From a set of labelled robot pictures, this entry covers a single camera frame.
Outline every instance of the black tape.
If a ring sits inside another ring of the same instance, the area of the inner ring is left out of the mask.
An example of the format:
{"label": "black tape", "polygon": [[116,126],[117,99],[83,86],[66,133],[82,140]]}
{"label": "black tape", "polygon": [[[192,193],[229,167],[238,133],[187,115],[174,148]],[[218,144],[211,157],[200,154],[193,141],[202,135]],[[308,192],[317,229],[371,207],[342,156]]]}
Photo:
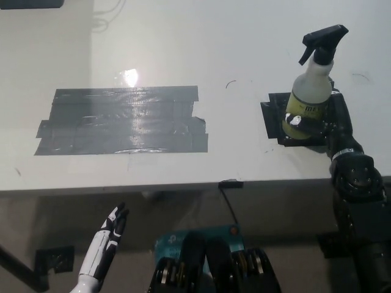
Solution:
{"label": "black tape", "polygon": [[219,189],[232,189],[232,188],[243,188],[244,182],[236,179],[228,179],[219,182]]}
{"label": "black tape", "polygon": [[279,145],[285,147],[323,146],[326,141],[323,138],[310,137],[309,139],[296,140],[288,137],[282,129],[282,120],[285,118],[285,110],[290,93],[270,93],[270,102],[261,103],[263,119],[269,139],[277,139]]}

